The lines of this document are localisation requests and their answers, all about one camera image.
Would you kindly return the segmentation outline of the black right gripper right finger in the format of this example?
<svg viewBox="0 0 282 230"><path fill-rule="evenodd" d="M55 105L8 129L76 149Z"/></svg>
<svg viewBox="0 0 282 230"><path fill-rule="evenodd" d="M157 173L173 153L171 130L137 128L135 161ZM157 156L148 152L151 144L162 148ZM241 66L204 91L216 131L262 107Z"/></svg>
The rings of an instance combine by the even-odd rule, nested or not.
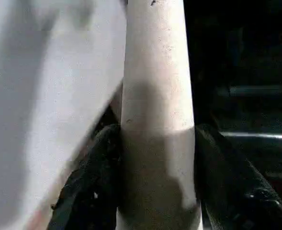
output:
<svg viewBox="0 0 282 230"><path fill-rule="evenodd" d="M214 230L282 230L282 200L271 184L213 127L195 127L198 194Z"/></svg>

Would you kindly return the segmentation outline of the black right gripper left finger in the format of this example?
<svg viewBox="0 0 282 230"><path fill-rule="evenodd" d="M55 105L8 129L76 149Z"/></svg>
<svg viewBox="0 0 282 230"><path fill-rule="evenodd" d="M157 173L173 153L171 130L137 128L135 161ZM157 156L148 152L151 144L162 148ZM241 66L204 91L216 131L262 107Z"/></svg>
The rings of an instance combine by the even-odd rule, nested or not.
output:
<svg viewBox="0 0 282 230"><path fill-rule="evenodd" d="M68 177L49 230L113 230L121 195L120 126L104 127Z"/></svg>

